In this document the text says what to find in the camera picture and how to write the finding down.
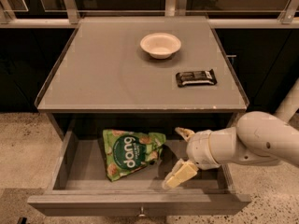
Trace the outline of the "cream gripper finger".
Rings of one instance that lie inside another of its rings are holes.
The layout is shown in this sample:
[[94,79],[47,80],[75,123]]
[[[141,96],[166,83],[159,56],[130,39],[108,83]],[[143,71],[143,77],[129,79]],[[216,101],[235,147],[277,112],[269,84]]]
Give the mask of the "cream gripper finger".
[[197,172],[198,168],[193,162],[180,159],[174,165],[172,171],[165,177],[162,187],[164,189],[173,189],[195,177]]
[[195,135],[194,131],[181,127],[176,127],[175,132],[179,134],[186,142],[188,142],[192,136]]

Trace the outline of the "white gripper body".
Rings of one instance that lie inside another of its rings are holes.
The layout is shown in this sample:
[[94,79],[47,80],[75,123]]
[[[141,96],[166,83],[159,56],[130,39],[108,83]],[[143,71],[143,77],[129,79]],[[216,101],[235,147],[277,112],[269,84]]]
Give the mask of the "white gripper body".
[[209,145],[209,137],[212,131],[206,130],[193,134],[188,142],[186,153],[191,162],[201,170],[210,170],[219,168],[220,165],[212,156]]

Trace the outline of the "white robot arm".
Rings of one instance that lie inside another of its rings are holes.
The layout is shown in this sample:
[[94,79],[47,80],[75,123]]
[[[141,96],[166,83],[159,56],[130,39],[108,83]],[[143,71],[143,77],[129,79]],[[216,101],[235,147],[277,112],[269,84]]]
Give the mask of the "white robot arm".
[[173,189],[192,179],[200,170],[219,168],[226,163],[276,165],[280,161],[299,165],[299,132],[284,120],[261,111],[239,118],[234,127],[194,132],[176,128],[187,142],[188,159],[178,160],[165,177],[164,189]]

